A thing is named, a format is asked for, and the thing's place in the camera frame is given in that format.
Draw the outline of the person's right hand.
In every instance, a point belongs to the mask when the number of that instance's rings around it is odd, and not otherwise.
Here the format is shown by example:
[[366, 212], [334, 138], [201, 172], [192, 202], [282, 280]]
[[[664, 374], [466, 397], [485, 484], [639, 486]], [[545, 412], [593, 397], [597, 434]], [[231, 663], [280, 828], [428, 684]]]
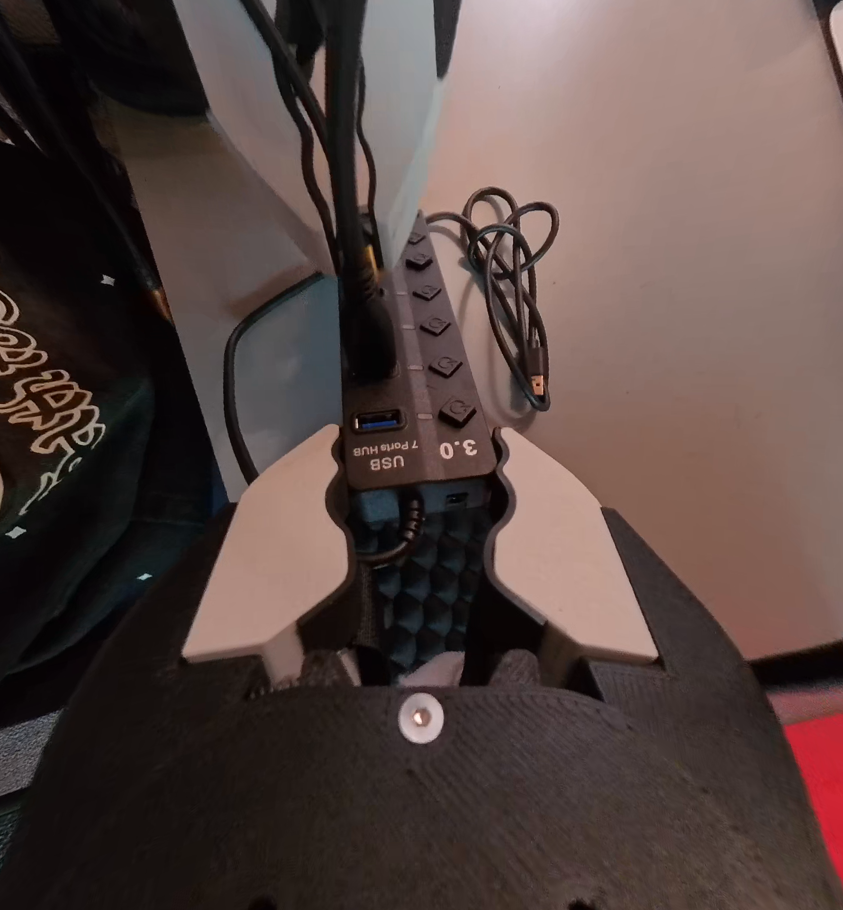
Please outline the person's right hand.
[[418, 669], [405, 674], [399, 681], [404, 688], [455, 688], [461, 684], [464, 652], [444, 652], [436, 655]]

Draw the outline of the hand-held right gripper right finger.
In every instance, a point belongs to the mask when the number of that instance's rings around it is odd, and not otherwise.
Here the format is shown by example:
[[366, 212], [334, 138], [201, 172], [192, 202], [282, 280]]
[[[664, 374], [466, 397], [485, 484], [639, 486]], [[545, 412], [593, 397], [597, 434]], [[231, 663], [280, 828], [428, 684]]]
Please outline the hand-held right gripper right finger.
[[659, 652], [598, 499], [512, 428], [493, 432], [507, 496], [486, 544], [495, 590], [574, 654], [649, 665]]

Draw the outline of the black usb hub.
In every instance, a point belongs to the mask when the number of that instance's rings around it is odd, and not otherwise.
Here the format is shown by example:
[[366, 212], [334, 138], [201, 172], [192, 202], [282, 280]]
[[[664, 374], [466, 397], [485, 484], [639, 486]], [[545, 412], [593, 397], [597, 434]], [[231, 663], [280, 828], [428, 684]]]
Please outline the black usb hub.
[[351, 509], [372, 524], [398, 522], [409, 499], [427, 516], [483, 506], [496, 453], [422, 211], [379, 297], [394, 326], [394, 370], [376, 384], [342, 375]]

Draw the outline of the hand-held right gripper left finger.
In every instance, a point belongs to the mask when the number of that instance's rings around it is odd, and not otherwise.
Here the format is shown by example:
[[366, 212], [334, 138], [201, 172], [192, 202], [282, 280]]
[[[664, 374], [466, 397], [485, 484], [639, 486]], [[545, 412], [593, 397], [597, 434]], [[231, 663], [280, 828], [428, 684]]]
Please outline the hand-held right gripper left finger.
[[354, 546], [332, 495], [340, 427], [327, 424], [241, 495], [195, 614], [189, 664], [256, 656], [268, 676], [298, 676], [299, 624], [345, 590]]

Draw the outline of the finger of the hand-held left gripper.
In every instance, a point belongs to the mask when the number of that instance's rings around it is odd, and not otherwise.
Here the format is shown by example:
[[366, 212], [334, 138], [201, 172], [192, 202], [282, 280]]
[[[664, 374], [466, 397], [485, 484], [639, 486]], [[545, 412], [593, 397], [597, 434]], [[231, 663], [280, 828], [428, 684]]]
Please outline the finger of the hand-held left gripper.
[[396, 266], [427, 188], [458, 29], [456, 1], [370, 1], [361, 53], [363, 124], [377, 173], [382, 264]]
[[321, 141], [287, 68], [250, 12], [268, 18], [297, 59], [297, 28], [310, 2], [177, 1], [177, 17], [208, 100], [209, 117], [266, 184], [275, 219], [317, 270], [336, 273], [335, 227]]

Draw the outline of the black hex-patterned pouch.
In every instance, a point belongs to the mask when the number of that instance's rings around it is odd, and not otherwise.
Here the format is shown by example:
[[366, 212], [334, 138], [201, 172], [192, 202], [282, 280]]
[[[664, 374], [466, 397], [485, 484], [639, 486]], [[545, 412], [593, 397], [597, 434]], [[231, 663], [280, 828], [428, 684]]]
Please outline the black hex-patterned pouch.
[[361, 578], [359, 644], [381, 656], [390, 681], [465, 651], [491, 526], [486, 507], [431, 515], [401, 563]]

